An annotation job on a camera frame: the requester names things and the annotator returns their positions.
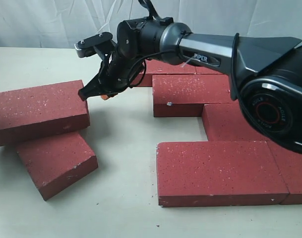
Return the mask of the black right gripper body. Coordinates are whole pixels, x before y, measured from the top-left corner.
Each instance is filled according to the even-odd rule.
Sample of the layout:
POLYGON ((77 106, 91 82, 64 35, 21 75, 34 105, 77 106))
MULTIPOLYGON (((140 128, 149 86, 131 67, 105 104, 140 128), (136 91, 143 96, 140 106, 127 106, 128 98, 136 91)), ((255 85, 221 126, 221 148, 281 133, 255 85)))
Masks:
POLYGON ((145 59, 141 55, 129 59, 121 52, 119 46, 108 52, 101 51, 97 46, 90 48, 78 46, 77 54, 80 58, 94 54, 102 57, 98 73, 78 90, 82 101, 95 96, 113 97, 129 88, 139 73, 145 70, 145 59))

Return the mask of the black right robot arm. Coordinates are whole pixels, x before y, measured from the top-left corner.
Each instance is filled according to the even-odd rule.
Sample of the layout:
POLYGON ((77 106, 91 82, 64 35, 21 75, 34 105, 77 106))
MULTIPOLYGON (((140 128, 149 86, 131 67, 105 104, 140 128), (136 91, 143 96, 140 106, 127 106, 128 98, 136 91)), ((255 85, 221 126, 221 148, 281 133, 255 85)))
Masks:
POLYGON ((135 87, 147 60, 189 64, 226 75, 246 121, 271 141, 302 154, 302 40, 196 34, 171 18, 122 21, 74 45, 80 58, 98 55, 100 69, 78 94, 113 97, 135 87))

